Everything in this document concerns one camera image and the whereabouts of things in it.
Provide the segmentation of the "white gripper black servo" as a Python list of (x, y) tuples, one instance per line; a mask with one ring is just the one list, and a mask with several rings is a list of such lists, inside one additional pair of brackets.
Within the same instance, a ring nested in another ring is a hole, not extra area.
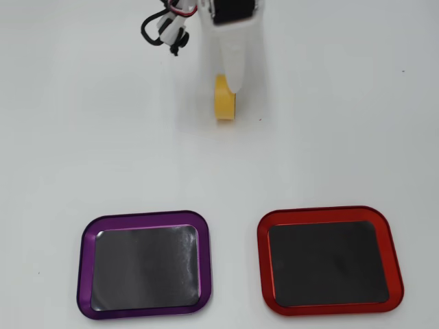
[(197, 111), (210, 119), (268, 113), (263, 0), (200, 0)]

